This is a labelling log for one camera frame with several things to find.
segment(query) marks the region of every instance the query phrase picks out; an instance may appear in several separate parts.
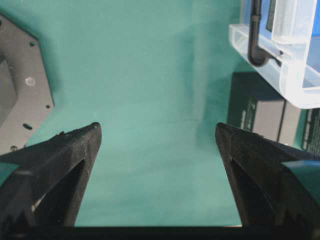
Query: hole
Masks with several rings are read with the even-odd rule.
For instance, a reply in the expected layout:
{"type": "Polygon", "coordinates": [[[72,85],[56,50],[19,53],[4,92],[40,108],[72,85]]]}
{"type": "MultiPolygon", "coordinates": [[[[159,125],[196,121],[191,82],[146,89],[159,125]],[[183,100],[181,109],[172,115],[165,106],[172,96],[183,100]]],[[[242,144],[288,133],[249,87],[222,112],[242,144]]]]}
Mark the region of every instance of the hole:
{"type": "Polygon", "coordinates": [[[32,130],[32,126],[30,126],[29,124],[27,124],[27,123],[24,123],[24,124],[22,124],[22,126],[25,128],[25,129],[28,129],[28,130],[32,130]]]}
{"type": "Polygon", "coordinates": [[[11,146],[10,147],[10,151],[11,152],[14,152],[14,151],[17,151],[17,150],[18,150],[17,146],[11,146]]]}
{"type": "Polygon", "coordinates": [[[25,79],[25,84],[32,87],[32,86],[36,85],[36,80],[33,77],[27,77],[25,79]]]}

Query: teal background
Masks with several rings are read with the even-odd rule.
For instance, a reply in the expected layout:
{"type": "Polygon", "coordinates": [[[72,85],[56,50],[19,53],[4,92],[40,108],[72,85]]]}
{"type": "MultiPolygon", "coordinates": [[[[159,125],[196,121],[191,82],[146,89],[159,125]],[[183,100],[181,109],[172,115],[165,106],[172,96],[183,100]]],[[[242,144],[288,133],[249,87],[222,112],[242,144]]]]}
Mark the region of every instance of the teal background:
{"type": "Polygon", "coordinates": [[[6,181],[10,174],[19,166],[14,163],[1,162],[0,163],[0,186],[6,181]]]}
{"type": "Polygon", "coordinates": [[[79,226],[237,225],[215,143],[237,0],[0,0],[39,39],[55,108],[29,145],[91,122],[102,145],[79,226]]]}

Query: screw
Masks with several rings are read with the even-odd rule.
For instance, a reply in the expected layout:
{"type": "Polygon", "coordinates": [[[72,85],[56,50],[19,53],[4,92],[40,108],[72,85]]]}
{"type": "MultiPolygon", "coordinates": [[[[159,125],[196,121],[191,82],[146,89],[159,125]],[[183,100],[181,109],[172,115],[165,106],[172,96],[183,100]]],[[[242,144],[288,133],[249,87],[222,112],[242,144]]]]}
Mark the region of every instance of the screw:
{"type": "Polygon", "coordinates": [[[25,79],[25,84],[32,87],[32,86],[36,85],[36,80],[33,77],[27,77],[25,79]]]}

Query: dark gray box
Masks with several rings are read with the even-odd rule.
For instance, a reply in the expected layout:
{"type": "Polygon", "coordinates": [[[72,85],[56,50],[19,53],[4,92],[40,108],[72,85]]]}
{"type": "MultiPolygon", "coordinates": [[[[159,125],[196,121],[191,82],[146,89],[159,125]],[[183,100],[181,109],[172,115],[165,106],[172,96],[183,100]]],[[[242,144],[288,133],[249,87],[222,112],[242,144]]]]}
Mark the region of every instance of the dark gray box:
{"type": "Polygon", "coordinates": [[[292,146],[300,113],[257,72],[233,74],[228,124],[292,146]]]}

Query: label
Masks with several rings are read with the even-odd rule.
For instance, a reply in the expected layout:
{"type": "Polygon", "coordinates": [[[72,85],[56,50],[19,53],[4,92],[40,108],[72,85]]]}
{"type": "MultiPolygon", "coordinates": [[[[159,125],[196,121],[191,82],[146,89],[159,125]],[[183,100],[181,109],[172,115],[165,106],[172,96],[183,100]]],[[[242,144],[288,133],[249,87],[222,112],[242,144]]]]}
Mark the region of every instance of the label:
{"type": "Polygon", "coordinates": [[[307,111],[302,149],[320,155],[320,108],[307,111]]]}
{"type": "Polygon", "coordinates": [[[250,132],[252,132],[254,128],[256,105],[257,104],[253,102],[252,99],[249,100],[249,103],[247,105],[247,114],[245,118],[244,129],[250,132]]]}
{"type": "Polygon", "coordinates": [[[266,29],[269,30],[270,32],[272,32],[272,29],[273,29],[273,26],[274,26],[276,1],[277,0],[271,0],[270,1],[269,15],[268,15],[268,20],[266,22],[266,29]]]}

